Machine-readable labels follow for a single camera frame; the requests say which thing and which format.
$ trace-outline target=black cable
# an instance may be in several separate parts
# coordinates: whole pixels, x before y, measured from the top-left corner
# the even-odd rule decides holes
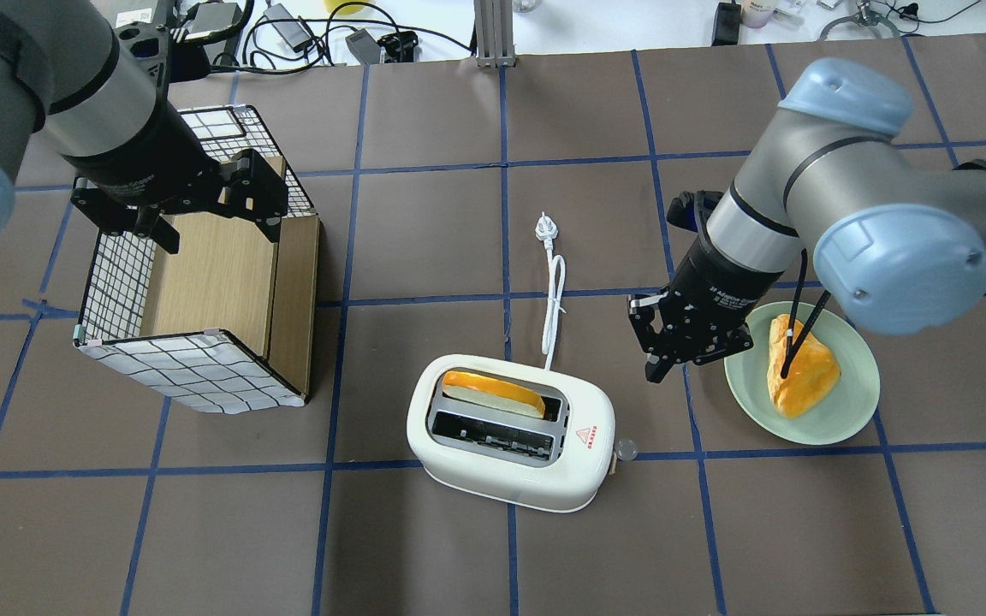
[[[798,286],[793,288],[793,301],[790,304],[790,321],[786,332],[786,358],[790,358],[790,346],[793,343],[793,323],[798,320],[798,304],[801,303],[801,289],[805,288],[805,273],[809,270],[809,251],[801,249],[801,269],[798,270]],[[790,366],[782,364],[782,378],[789,376]]]
[[[276,62],[273,62],[273,59],[271,59],[269,57],[269,51],[262,51],[262,50],[252,50],[252,51],[250,51],[250,66],[252,68],[257,68],[258,67],[258,63],[253,61],[254,54],[261,54],[262,56],[264,56],[266,60],[269,60],[269,66],[270,66],[271,70],[276,70]]]
[[[325,20],[308,20],[308,19],[304,19],[303,21],[305,21],[305,22],[324,22]],[[336,22],[344,22],[344,23],[369,23],[369,24],[373,24],[373,25],[389,25],[389,27],[394,27],[395,26],[394,23],[384,22],[384,21],[380,21],[380,20],[333,20],[333,21],[336,21]],[[448,40],[450,43],[454,43],[454,45],[458,45],[459,47],[462,48],[462,50],[470,51],[470,47],[469,46],[466,46],[466,44],[461,43],[461,41],[458,40],[457,38],[451,38],[451,36],[448,36],[447,34],[443,34],[443,32],[436,32],[435,30],[428,30],[428,28],[425,28],[425,27],[416,27],[416,25],[406,25],[406,24],[396,24],[396,25],[398,25],[399,28],[402,28],[402,30],[412,30],[412,31],[415,31],[415,32],[423,32],[425,34],[431,34],[433,36],[438,36],[438,38]]]
[[[216,57],[211,59],[212,65],[218,65],[218,63],[222,61],[223,56],[229,57],[232,65],[236,65],[236,63],[238,63],[238,57],[236,57],[235,54],[231,54],[230,51],[219,51],[218,54],[216,54]]]
[[[346,5],[360,5],[360,7],[371,7],[376,11],[383,13],[383,15],[386,15],[388,21],[384,22],[381,20],[336,19],[336,12],[339,11],[340,9],[345,8]],[[310,39],[312,39],[312,45],[306,47],[306,50],[302,52],[302,55],[298,57],[285,56],[282,54],[278,54],[278,52],[276,51],[263,50],[263,48],[261,48],[261,46],[258,45],[257,35],[259,28],[266,27],[266,25],[270,25],[270,24],[291,23],[291,22],[301,24],[301,26],[304,27],[306,32],[310,35]],[[337,23],[337,25],[332,25],[333,22],[343,22],[343,23]],[[314,34],[312,27],[308,25],[310,23],[326,24],[325,32],[322,33],[322,36],[318,36]],[[466,46],[465,44],[459,42],[458,39],[451,38],[451,36],[447,34],[443,34],[442,32],[428,30],[428,28],[425,27],[415,27],[414,25],[399,24],[398,22],[395,21],[394,16],[390,15],[390,13],[388,13],[387,11],[384,11],[383,9],[376,7],[375,4],[359,3],[359,1],[353,1],[352,3],[342,3],[340,5],[337,5],[337,7],[330,13],[330,16],[326,17],[326,19],[305,19],[305,17],[290,17],[290,19],[270,20],[270,19],[266,19],[266,17],[263,16],[259,17],[257,22],[255,22],[250,27],[250,30],[246,31],[246,37],[244,38],[246,40],[244,40],[244,43],[242,45],[241,65],[235,67],[214,66],[212,67],[212,69],[214,69],[216,73],[233,73],[235,70],[243,70],[246,71],[247,73],[252,73],[252,74],[294,74],[294,73],[301,73],[301,71],[307,70],[312,66],[316,66],[318,65],[319,62],[323,62],[323,61],[327,62],[330,66],[336,66],[336,64],[333,63],[333,57],[330,52],[329,35],[337,30],[343,30],[343,28],[347,28],[349,31],[352,32],[357,32],[356,27],[353,27],[353,25],[349,25],[353,23],[383,25],[384,27],[393,27],[395,29],[395,32],[398,33],[402,30],[423,32],[425,34],[431,34],[433,36],[438,36],[438,38],[448,40],[450,43],[454,43],[454,45],[457,45],[460,48],[462,48],[462,50],[466,50],[466,52],[468,52],[468,54],[471,56],[474,55],[474,52],[476,52],[474,50],[471,50],[471,47]],[[254,46],[253,51],[249,51],[249,46],[251,42]],[[310,52],[312,52],[312,50],[316,50],[318,52],[318,55],[313,60],[309,60]],[[254,61],[254,58],[257,57],[258,54],[269,60],[270,68],[265,69],[257,66],[257,63]],[[273,62],[274,58],[285,60],[285,62],[298,62],[299,60],[304,60],[304,62],[306,62],[306,65],[293,67],[290,69],[277,69],[276,63]]]
[[[801,333],[798,334],[798,339],[792,341],[791,343],[791,333],[793,331],[794,321],[798,320],[798,303],[801,301],[801,289],[805,287],[805,272],[809,269],[809,252],[806,250],[801,251],[801,270],[798,273],[798,286],[793,290],[793,303],[790,304],[790,321],[789,321],[789,331],[786,335],[786,358],[782,360],[782,370],[779,376],[782,378],[787,378],[790,376],[790,365],[793,364],[793,359],[797,358],[798,351],[801,350],[801,346],[805,343],[805,339],[809,336],[809,332],[813,331],[813,324],[817,323],[817,319],[821,316],[821,312],[824,311],[824,306],[832,298],[832,293],[825,291],[821,293],[821,298],[817,300],[817,304],[813,305],[813,311],[809,313],[809,316],[805,319],[805,326],[802,326]]]
[[[893,0],[892,5],[889,5],[888,3],[885,3],[884,0],[876,0],[876,2],[879,3],[879,4],[884,4],[885,7],[888,7],[888,11],[889,12],[895,13],[896,16],[899,17],[901,20],[915,22],[917,24],[916,27],[915,27],[915,30],[919,30],[918,24],[924,24],[924,23],[926,23],[926,24],[931,24],[931,23],[946,23],[947,21],[952,20],[955,16],[961,15],[961,13],[966,12],[967,10],[975,7],[976,4],[980,4],[982,2],[982,0],[975,0],[974,3],[967,5],[967,7],[961,9],[958,12],[953,13],[953,15],[950,15],[948,17],[944,17],[944,19],[941,19],[941,20],[931,20],[931,21],[928,21],[928,20],[920,20],[919,17],[917,17],[915,15],[909,15],[908,13],[905,13],[903,9],[897,9],[896,8],[896,0]]]
[[[942,19],[942,20],[934,20],[934,21],[920,20],[919,17],[915,17],[915,16],[904,17],[904,19],[917,21],[919,23],[946,23],[947,21],[952,20],[955,16],[961,15],[961,13],[966,12],[967,10],[975,7],[976,4],[980,4],[981,1],[982,0],[976,0],[974,3],[967,5],[967,7],[961,9],[958,12],[953,13],[953,15],[950,15],[946,17],[946,19]]]

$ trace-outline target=plate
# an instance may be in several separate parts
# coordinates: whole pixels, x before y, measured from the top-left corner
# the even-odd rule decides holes
[[[803,445],[830,445],[857,434],[877,409],[881,374],[862,336],[832,312],[822,311],[813,335],[834,354],[839,381],[832,393],[798,418],[784,418],[767,393],[768,339],[771,320],[790,312],[790,301],[760,305],[748,315],[751,350],[725,358],[725,379],[744,413],[767,432]],[[805,322],[813,307],[798,305],[798,320]]]

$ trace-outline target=bread slice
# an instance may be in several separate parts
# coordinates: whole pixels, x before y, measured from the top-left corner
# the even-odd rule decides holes
[[[832,350],[809,332],[790,364],[789,375],[783,379],[782,364],[786,362],[786,330],[789,323],[789,315],[779,315],[770,323],[767,390],[775,409],[784,418],[797,418],[827,397],[839,381],[840,371]],[[798,339],[804,327],[801,321],[794,319],[794,340]]]
[[[443,375],[443,394],[529,418],[543,418],[547,408],[543,396],[535,390],[462,370],[450,370]]]

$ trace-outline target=power cord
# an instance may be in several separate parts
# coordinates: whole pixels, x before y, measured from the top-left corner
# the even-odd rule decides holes
[[[336,66],[333,63],[333,58],[332,55],[330,54],[329,35],[337,30],[349,30],[355,32],[356,28],[353,27],[353,25],[351,25],[354,23],[383,25],[384,27],[391,27],[392,30],[395,30],[395,32],[399,32],[402,30],[412,30],[415,32],[423,32],[425,34],[431,34],[434,36],[438,36],[438,38],[448,40],[450,43],[453,43],[454,45],[457,45],[460,48],[462,48],[462,50],[466,50],[468,54],[474,55],[474,51],[471,50],[470,47],[466,46],[466,44],[459,42],[458,39],[451,38],[451,36],[448,36],[447,34],[443,34],[442,32],[428,30],[428,28],[425,27],[415,27],[414,25],[399,24],[398,22],[395,22],[394,16],[389,15],[389,13],[387,13],[386,11],[384,11],[379,7],[376,7],[376,5],[369,3],[344,3],[337,8],[341,9],[344,8],[345,5],[349,5],[349,4],[368,5],[368,7],[372,7],[378,10],[379,12],[383,13],[384,15],[386,15],[388,21],[384,22],[381,20],[337,19],[336,15],[330,15],[328,19],[306,19],[305,17],[291,17],[291,19],[266,19],[266,17],[262,17],[262,19],[259,19],[257,23],[254,23],[250,27],[249,31],[246,31],[246,37],[244,38],[246,40],[244,40],[242,46],[242,58],[241,58],[240,66],[231,67],[231,66],[216,65],[216,66],[212,66],[212,70],[214,70],[215,73],[236,73],[236,71],[243,71],[243,73],[250,73],[250,74],[297,74],[297,73],[302,73],[302,71],[308,70],[314,66],[318,66],[318,64],[322,62],[328,63],[329,66]],[[310,38],[312,38],[312,45],[306,47],[304,54],[302,54],[299,57],[289,57],[289,56],[284,56],[282,54],[277,54],[277,52],[274,51],[263,50],[263,48],[258,45],[258,40],[257,40],[258,29],[261,27],[267,27],[267,25],[277,24],[277,23],[301,24],[301,26],[305,28],[308,34],[310,34]],[[312,30],[312,25],[310,25],[313,23],[326,24],[326,30],[325,32],[322,33],[321,36],[314,34],[314,31]],[[250,43],[253,44],[254,50],[250,50],[249,48]],[[314,57],[313,59],[310,58],[310,54],[312,53],[312,50],[318,52],[316,57]],[[257,57],[258,55],[262,56],[266,60],[269,60],[270,66],[268,68],[260,67],[254,61],[255,57]],[[286,62],[298,62],[298,60],[302,60],[302,62],[305,63],[304,65],[298,67],[292,67],[288,69],[277,69],[275,63],[271,61],[274,58],[286,60]]]
[[[907,32],[906,34],[915,34],[915,32],[919,30],[920,24],[946,23],[947,21],[952,20],[955,16],[961,15],[961,13],[966,12],[967,10],[975,7],[976,4],[980,4],[982,2],[982,0],[975,0],[974,3],[966,5],[966,7],[962,8],[960,11],[955,12],[953,13],[953,15],[950,15],[948,17],[943,17],[943,19],[940,20],[920,20],[919,3],[909,3],[909,4],[905,4],[904,7],[897,8],[896,5],[897,0],[893,0],[892,4],[885,3],[885,0],[874,0],[874,1],[876,1],[876,3],[884,5],[885,8],[888,8],[889,14],[896,15],[897,19],[901,19],[903,21],[915,22],[915,27],[911,31]]]
[[[558,316],[560,312],[565,311],[561,307],[562,291],[565,288],[565,258],[561,254],[555,255],[558,225],[555,225],[545,211],[539,216],[539,222],[535,225],[535,237],[543,242],[543,248],[547,249],[549,284],[547,285],[547,316],[543,320],[543,355],[547,356],[545,369],[550,370],[555,360],[555,344],[558,343]]]

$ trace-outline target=plug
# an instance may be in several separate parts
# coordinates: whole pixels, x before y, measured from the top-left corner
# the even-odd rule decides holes
[[[900,7],[900,18],[902,20],[919,20],[919,3],[908,4],[907,7]]]
[[[542,216],[539,216],[539,222],[535,225],[535,237],[543,242],[543,246],[547,250],[555,249],[555,238],[558,237],[558,225],[555,225],[553,219],[547,216],[545,211]]]

